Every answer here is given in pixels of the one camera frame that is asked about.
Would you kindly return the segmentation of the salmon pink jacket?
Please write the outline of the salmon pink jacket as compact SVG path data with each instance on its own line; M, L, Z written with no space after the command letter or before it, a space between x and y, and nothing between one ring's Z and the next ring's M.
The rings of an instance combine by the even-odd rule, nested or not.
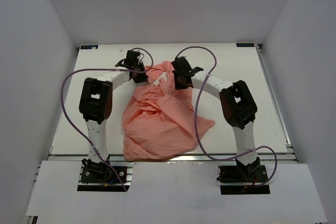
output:
M192 89L175 89L169 61L146 69L148 83L134 89L122 114L124 158L167 159L193 151L196 133L203 137L215 121L194 117Z

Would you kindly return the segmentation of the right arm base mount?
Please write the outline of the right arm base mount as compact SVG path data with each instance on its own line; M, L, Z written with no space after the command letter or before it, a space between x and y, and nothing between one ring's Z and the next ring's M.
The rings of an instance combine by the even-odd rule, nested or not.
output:
M258 157L252 164L244 166L236 160L236 165L218 167L216 180L220 185L221 195L269 195L269 177L265 165Z

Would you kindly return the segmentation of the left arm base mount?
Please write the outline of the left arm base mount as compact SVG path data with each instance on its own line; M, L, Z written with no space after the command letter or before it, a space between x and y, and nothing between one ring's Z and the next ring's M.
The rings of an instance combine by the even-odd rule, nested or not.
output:
M81 161L77 191L126 193L131 185L133 163L110 161L115 172L105 163Z

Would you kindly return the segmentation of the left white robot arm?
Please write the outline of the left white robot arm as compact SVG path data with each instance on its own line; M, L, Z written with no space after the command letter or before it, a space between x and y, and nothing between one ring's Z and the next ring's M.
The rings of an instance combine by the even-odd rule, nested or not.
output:
M94 166L93 176L98 181L104 182L111 175L111 168L105 164L109 161L106 124L112 112L113 91L130 80L134 83L148 82L142 55L139 48L131 49L116 64L116 70L84 81L79 112L85 120L90 144L88 158L83 164L87 167Z

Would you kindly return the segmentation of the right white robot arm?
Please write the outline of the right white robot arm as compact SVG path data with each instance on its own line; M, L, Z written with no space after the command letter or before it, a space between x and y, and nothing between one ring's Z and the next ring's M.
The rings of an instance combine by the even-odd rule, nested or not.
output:
M253 133L257 106L246 82L230 82L204 74L204 69L192 68L184 57L176 58L172 66L177 90L196 88L220 100L224 118L234 131L237 175L245 182L250 181L256 175L260 159Z

